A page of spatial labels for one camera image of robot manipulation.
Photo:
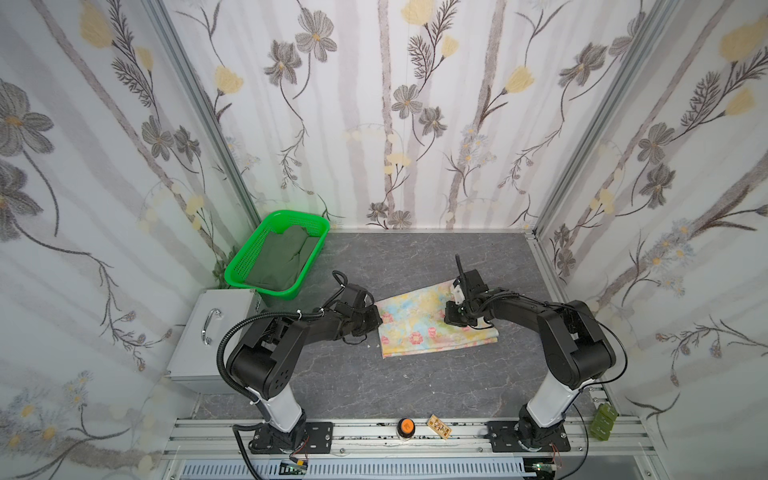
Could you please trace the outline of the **pastel floral skirt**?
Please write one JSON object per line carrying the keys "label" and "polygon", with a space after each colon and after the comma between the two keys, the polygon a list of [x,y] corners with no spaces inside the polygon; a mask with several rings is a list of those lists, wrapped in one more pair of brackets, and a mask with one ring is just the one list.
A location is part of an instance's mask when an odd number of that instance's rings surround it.
{"label": "pastel floral skirt", "polygon": [[457,327],[445,322],[445,307],[453,299],[452,280],[376,302],[383,358],[458,350],[498,341],[498,330]]}

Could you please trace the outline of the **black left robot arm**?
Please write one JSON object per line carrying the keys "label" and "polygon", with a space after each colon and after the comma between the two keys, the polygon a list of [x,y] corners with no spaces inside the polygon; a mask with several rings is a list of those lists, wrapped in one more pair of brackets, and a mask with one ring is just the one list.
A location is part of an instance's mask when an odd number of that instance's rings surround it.
{"label": "black left robot arm", "polygon": [[347,282],[310,312],[262,312],[241,320],[222,337],[215,364],[224,383],[261,413],[259,438],[268,447],[294,452],[309,437],[306,412],[290,387],[304,347],[366,340],[381,325],[373,295]]}

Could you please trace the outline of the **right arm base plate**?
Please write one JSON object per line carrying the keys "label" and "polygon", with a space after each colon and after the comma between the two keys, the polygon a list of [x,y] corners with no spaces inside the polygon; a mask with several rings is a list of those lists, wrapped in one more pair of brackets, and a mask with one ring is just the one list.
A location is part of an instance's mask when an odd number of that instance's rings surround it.
{"label": "right arm base plate", "polygon": [[486,427],[486,438],[490,441],[494,453],[571,451],[563,422],[550,427],[539,427],[533,420],[523,418],[518,421],[489,421]]}

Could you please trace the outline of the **dark green skirt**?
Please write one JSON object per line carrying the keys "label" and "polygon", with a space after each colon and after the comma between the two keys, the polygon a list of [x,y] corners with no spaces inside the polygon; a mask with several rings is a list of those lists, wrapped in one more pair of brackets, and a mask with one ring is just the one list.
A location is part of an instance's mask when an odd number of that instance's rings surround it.
{"label": "dark green skirt", "polygon": [[297,281],[319,242],[299,225],[283,233],[270,232],[245,282],[253,287],[285,291]]}

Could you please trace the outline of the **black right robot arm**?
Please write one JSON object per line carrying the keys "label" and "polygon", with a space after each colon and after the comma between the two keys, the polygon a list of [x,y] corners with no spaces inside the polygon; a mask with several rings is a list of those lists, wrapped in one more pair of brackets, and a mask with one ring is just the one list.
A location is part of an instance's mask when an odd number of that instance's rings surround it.
{"label": "black right robot arm", "polygon": [[536,394],[521,407],[508,436],[517,450],[569,450],[564,428],[567,411],[617,360],[591,310],[581,301],[546,302],[508,289],[492,289],[476,270],[461,269],[451,293],[444,318],[450,326],[479,329],[501,320],[539,335],[548,373]]}

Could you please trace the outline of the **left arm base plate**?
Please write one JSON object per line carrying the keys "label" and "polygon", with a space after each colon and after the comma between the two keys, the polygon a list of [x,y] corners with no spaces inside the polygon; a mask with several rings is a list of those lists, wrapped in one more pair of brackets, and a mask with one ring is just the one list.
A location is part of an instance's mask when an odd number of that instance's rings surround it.
{"label": "left arm base plate", "polygon": [[291,433],[257,424],[248,449],[252,454],[329,454],[333,430],[333,422],[299,422]]}

